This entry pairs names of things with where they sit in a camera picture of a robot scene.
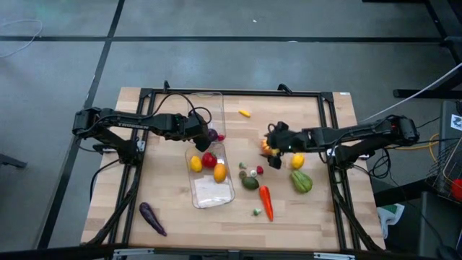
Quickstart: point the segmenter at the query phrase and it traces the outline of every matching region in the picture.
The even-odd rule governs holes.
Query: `red object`
[[[206,168],[213,168],[217,165],[217,158],[211,152],[202,155],[202,165]]]
[[[273,206],[271,205],[271,196],[269,196],[269,188],[265,185],[260,187],[260,199],[265,206],[265,211],[268,215],[269,221],[273,221]]]
[[[257,174],[260,174],[260,175],[263,174],[263,167],[261,167],[260,165],[257,166]]]
[[[451,186],[450,190],[452,191],[453,197],[458,201],[462,201],[462,179],[455,180]]]

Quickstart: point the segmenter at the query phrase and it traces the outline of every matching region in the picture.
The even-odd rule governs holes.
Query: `table leg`
[[[18,168],[24,168],[26,167],[27,163],[22,162],[20,160],[16,160],[10,156],[6,156],[3,154],[0,154],[0,164],[2,165],[13,165],[14,167]]]

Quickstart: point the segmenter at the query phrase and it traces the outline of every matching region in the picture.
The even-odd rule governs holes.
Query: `gray floor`
[[[42,36],[106,35],[116,5],[3,0],[0,22],[40,19]],[[30,35],[34,29],[5,27],[0,35]],[[437,31],[418,4],[126,0],[116,35],[434,37]],[[0,42],[0,53],[20,44]],[[25,170],[0,167],[0,251],[35,245],[69,147],[73,115],[82,107],[102,47],[35,42],[0,59],[0,152],[29,162]],[[391,90],[421,89],[452,67],[450,54],[437,45],[113,43],[94,105],[113,108],[120,87],[160,87],[165,79],[172,87],[218,89],[273,90],[283,82],[293,90],[350,92],[362,119],[397,102]],[[439,115],[440,100],[412,100],[391,112],[421,124]],[[437,133],[437,126],[423,128],[422,140]],[[427,150],[393,151],[392,160],[400,184],[422,178],[432,164]],[[79,243],[91,175],[99,164],[99,155],[78,154],[50,246]]]

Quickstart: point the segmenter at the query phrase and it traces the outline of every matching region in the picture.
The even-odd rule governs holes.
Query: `carrot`
[[[268,187],[265,185],[260,187],[260,199],[265,206],[265,211],[268,215],[269,221],[273,221],[273,206],[271,205],[271,196],[269,195]]]

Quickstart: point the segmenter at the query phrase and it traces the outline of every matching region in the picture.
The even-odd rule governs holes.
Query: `wooden tabletop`
[[[123,87],[116,109],[135,113],[139,92],[140,88]],[[162,98],[163,95],[156,97],[155,107]],[[294,131],[320,126],[317,100],[311,97],[224,96],[224,101],[227,136],[223,143],[230,164],[235,199],[218,207],[195,208],[191,202],[185,159],[185,151],[193,144],[165,141],[150,134],[129,245],[150,248],[338,250],[327,167],[319,160],[318,154],[305,154],[302,171],[314,183],[308,194],[298,194],[292,186],[287,164],[292,155],[286,154],[283,157],[281,170],[270,168],[266,159],[259,156],[260,140],[268,131],[269,123],[284,121]],[[339,127],[356,124],[349,93],[335,92],[334,104]],[[239,109],[251,112],[252,116],[246,118],[240,115],[237,112]],[[171,96],[162,105],[160,112],[186,114],[186,110],[187,105],[182,97]],[[130,129],[112,130],[124,139],[130,137]],[[117,154],[104,155],[101,165],[116,158]],[[274,208],[273,222],[269,222],[264,212],[257,217],[252,216],[254,208],[263,206],[258,191],[248,191],[242,187],[238,177],[239,162],[246,162],[253,167],[263,166],[264,174],[258,177],[258,181],[269,187]],[[357,161],[356,164],[366,168],[363,161]],[[114,165],[99,174],[82,242],[93,238],[113,213],[122,170],[123,165]],[[369,176],[355,169],[348,170],[348,176],[357,219],[372,239],[385,248]],[[167,237],[157,234],[144,221],[137,210],[141,202],[148,202],[153,207]],[[121,241],[124,223],[125,213],[119,222],[117,241]],[[345,216],[344,229],[347,245],[351,248]]]

